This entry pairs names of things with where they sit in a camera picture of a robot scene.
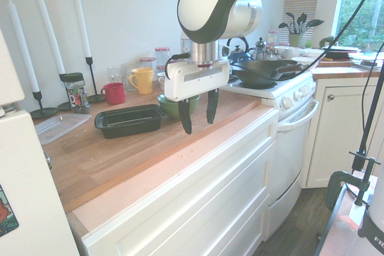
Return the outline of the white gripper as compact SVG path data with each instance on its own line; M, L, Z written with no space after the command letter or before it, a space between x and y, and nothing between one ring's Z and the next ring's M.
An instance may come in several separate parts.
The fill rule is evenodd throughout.
M210 70L199 70L196 64L189 64L187 61L168 65L164 94L167 99L178 101L179 118L187 134L192 133L190 100L187 98L208 92L206 118L209 124L213 124L219 98L218 88L227 85L229 68L227 59L214 61Z

